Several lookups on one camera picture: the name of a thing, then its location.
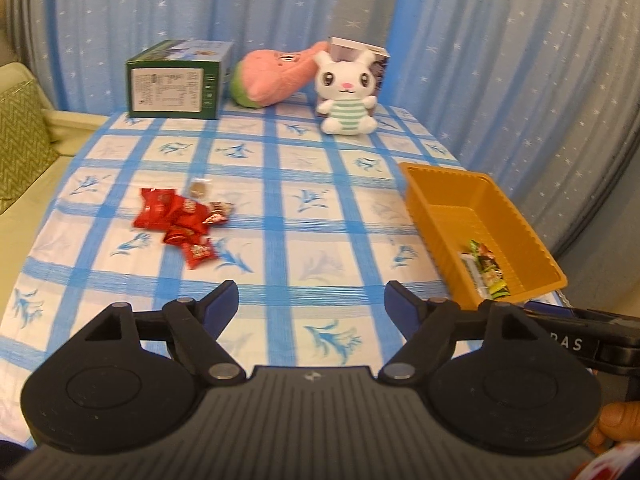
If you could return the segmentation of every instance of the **bunny head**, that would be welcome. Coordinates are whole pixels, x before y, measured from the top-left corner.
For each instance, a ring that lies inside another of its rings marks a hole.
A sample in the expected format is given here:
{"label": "bunny head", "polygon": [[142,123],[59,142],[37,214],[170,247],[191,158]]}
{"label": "bunny head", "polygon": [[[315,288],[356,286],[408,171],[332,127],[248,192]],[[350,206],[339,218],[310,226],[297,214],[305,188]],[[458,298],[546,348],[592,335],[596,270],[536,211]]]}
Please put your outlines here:
{"label": "bunny head", "polygon": [[327,52],[318,52],[314,60],[320,67],[316,74],[316,91],[324,99],[364,99],[376,89],[376,79],[369,70],[376,56],[368,49],[363,50],[355,61],[335,62]]}

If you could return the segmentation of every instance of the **green striped shirt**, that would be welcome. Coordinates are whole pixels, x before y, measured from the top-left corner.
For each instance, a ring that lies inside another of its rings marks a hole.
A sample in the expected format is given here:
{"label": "green striped shirt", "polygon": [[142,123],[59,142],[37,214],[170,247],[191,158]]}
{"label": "green striped shirt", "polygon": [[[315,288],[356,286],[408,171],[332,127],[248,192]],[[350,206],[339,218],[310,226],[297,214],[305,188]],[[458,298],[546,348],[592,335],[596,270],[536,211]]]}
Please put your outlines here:
{"label": "green striped shirt", "polygon": [[331,107],[331,117],[338,119],[343,130],[357,130],[360,119],[367,115],[367,109],[360,99],[336,101]]}

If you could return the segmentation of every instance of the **green snack package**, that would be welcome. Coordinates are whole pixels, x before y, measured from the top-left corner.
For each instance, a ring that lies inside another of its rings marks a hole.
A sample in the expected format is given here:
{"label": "green snack package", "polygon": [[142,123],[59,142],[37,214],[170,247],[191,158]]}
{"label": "green snack package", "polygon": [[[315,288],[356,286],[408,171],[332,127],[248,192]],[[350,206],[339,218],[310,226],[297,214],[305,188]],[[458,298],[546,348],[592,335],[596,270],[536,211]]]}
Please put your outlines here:
{"label": "green snack package", "polygon": [[469,242],[471,246],[471,254],[476,260],[478,270],[482,276],[482,280],[486,285],[489,295],[492,300],[499,300],[510,296],[509,287],[507,282],[504,281],[500,266],[495,261],[494,254],[487,248],[486,245],[471,240]]}

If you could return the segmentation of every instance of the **human hand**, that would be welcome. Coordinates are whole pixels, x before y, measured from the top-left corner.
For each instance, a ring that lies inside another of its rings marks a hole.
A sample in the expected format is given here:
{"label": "human hand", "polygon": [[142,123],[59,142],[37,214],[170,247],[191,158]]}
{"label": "human hand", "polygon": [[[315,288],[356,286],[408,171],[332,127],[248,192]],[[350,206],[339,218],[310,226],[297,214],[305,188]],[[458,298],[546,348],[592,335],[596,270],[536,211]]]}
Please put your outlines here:
{"label": "human hand", "polygon": [[595,453],[604,453],[604,442],[640,441],[640,402],[614,402],[600,412],[587,444]]}

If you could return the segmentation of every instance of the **table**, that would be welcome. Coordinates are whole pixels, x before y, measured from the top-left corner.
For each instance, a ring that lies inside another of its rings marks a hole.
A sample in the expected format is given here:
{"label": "table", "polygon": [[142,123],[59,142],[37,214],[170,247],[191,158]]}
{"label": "table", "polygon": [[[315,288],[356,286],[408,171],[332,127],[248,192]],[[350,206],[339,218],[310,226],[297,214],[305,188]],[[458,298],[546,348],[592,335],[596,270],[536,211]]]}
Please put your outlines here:
{"label": "table", "polygon": [[[447,293],[404,208],[398,162],[460,168],[406,110],[379,106],[377,118],[370,136],[326,136],[304,94],[261,110],[228,102],[219,121],[114,115],[71,163],[7,306],[0,437],[29,442],[24,381],[108,304],[160,309],[227,279],[241,305],[219,342],[248,372],[271,364],[376,373],[402,344],[383,285]],[[236,211],[210,229],[220,259],[189,270],[162,233],[131,224],[142,187],[186,194],[193,177],[209,178],[210,199]]]}

